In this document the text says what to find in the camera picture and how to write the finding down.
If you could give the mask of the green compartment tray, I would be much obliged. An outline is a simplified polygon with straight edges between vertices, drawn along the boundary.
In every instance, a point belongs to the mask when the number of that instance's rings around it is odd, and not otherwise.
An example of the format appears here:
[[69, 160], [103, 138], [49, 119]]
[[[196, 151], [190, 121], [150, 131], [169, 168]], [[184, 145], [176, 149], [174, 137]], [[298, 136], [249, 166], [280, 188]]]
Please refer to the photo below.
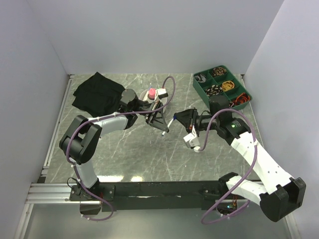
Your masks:
[[238, 111], [253, 100], [243, 84], [224, 65], [195, 73], [193, 87], [206, 106], [209, 106], [209, 98], [216, 95], [224, 96], [229, 106]]

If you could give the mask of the orange navy rolled tie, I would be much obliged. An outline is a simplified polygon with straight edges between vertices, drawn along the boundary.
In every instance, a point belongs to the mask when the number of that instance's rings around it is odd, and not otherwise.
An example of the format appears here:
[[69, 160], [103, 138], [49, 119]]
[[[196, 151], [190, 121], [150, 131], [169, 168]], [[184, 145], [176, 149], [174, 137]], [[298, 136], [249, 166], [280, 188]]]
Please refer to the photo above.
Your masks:
[[234, 106], [238, 106], [244, 103], [247, 103], [251, 100], [251, 97], [249, 94], [247, 93], [242, 93], [240, 94], [234, 101], [233, 101], [233, 105]]

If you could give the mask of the white round desk organizer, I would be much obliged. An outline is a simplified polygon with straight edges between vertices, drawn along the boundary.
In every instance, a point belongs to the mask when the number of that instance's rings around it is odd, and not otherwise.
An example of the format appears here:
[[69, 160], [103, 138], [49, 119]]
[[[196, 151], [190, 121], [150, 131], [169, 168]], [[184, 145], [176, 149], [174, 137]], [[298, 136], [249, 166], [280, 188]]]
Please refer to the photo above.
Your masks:
[[[148, 93], [149, 93], [149, 90], [144, 90], [140, 96], [139, 96], [139, 99], [142, 100], [142, 101], [148, 101], [148, 102], [151, 102], [151, 100], [148, 98]], [[162, 98], [160, 99], [160, 102], [165, 105], [167, 103], [167, 100], [168, 100], [168, 97], [166, 98]]]

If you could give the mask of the black cloth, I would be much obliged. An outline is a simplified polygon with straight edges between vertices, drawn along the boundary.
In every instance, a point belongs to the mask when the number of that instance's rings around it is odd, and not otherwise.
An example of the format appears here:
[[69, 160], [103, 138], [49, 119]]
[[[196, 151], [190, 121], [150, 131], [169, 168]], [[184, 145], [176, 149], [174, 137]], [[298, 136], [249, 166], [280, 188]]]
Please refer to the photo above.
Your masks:
[[73, 93], [72, 106], [92, 117], [101, 117], [117, 111], [125, 88], [100, 73], [84, 81]]

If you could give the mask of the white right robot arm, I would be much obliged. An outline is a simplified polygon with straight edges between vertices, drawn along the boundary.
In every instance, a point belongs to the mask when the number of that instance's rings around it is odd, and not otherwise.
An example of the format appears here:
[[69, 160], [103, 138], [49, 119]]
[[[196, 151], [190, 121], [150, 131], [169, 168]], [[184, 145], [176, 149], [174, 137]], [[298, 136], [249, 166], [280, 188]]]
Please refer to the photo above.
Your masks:
[[202, 152], [204, 145], [199, 143], [199, 133], [215, 130], [217, 135], [235, 149], [249, 164], [244, 176], [228, 173], [218, 182], [220, 199], [204, 214], [208, 215], [226, 198], [241, 196], [248, 202], [259, 205], [264, 215], [277, 222], [301, 207], [306, 183], [302, 178], [294, 178], [286, 172], [264, 149], [256, 138], [249, 120], [239, 111], [230, 108], [224, 96], [212, 96], [208, 114], [199, 114], [197, 109], [187, 109], [175, 113], [173, 119], [181, 123], [187, 132], [183, 138], [188, 148]]

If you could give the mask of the aluminium frame rail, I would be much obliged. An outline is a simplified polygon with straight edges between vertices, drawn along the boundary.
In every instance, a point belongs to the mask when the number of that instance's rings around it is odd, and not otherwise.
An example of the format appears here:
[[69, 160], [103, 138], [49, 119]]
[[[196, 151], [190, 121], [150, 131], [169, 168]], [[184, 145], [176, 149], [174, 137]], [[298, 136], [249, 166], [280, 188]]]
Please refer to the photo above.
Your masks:
[[[107, 74], [127, 89], [141, 94], [148, 86], [165, 85], [174, 96], [165, 112], [171, 120], [176, 112], [196, 108], [200, 112], [206, 105], [192, 86], [191, 74]], [[81, 112], [72, 106], [74, 91], [88, 79], [88, 75], [71, 75], [62, 100], [58, 120], [54, 126], [41, 178], [29, 189], [28, 203], [67, 203], [75, 173], [67, 162], [59, 141], [73, 119]], [[143, 117], [127, 130], [115, 131], [99, 140], [92, 158], [96, 174], [101, 182], [156, 182], [217, 180], [235, 172], [244, 175], [249, 164], [216, 132], [200, 133], [200, 143], [205, 150], [199, 153], [186, 147], [184, 127], [177, 121], [168, 134], [146, 124]]]

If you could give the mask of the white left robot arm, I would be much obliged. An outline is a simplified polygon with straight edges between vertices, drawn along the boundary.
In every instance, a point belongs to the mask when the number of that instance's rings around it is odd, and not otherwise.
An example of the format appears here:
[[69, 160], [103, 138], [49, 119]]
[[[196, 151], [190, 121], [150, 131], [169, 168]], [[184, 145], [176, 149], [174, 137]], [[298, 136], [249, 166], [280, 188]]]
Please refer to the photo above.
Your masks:
[[168, 97], [165, 88], [155, 89], [154, 99], [140, 100], [135, 91], [127, 89], [122, 92], [119, 108], [104, 117], [86, 118], [77, 116], [60, 140], [59, 147], [63, 150], [72, 166], [75, 167], [79, 181], [83, 183], [82, 194], [88, 200], [99, 196], [99, 179], [90, 161], [93, 157], [99, 138], [117, 130], [131, 128], [138, 116], [131, 112], [138, 112], [145, 117], [146, 123], [164, 132], [169, 132], [164, 119], [164, 105], [162, 99]]

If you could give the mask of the brown patterned rolled tie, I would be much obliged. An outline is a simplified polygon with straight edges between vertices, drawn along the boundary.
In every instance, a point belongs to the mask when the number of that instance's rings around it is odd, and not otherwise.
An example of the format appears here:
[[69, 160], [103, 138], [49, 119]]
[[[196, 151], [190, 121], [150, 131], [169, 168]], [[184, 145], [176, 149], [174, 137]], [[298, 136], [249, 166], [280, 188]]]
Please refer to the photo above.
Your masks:
[[212, 77], [222, 76], [227, 73], [227, 69], [224, 67], [215, 67], [212, 69]]

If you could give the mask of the yellow rolled tie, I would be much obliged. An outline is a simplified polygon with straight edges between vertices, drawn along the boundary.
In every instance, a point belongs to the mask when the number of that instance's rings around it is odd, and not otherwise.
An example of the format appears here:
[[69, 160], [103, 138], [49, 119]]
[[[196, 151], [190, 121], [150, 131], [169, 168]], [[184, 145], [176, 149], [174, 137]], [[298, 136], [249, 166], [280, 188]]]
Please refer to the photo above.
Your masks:
[[235, 83], [233, 81], [225, 81], [222, 83], [221, 88], [224, 92], [230, 91], [235, 88]]

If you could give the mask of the black white rolled tie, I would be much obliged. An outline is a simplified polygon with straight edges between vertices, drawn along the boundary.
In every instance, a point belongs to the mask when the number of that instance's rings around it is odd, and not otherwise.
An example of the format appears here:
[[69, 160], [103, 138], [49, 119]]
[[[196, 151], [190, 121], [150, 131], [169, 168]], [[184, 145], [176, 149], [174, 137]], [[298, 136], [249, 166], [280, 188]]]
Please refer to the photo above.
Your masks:
[[212, 85], [209, 88], [207, 88], [205, 92], [209, 97], [211, 97], [223, 93], [223, 90], [219, 85]]

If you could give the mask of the black base bar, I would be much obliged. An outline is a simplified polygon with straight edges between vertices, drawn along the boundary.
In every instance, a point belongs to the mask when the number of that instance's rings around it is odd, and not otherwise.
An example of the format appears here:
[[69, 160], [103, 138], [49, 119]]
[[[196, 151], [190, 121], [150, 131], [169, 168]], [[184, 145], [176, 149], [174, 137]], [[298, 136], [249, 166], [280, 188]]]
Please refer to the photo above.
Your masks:
[[114, 211], [207, 210], [227, 191], [219, 181], [111, 182], [100, 183], [96, 190]]

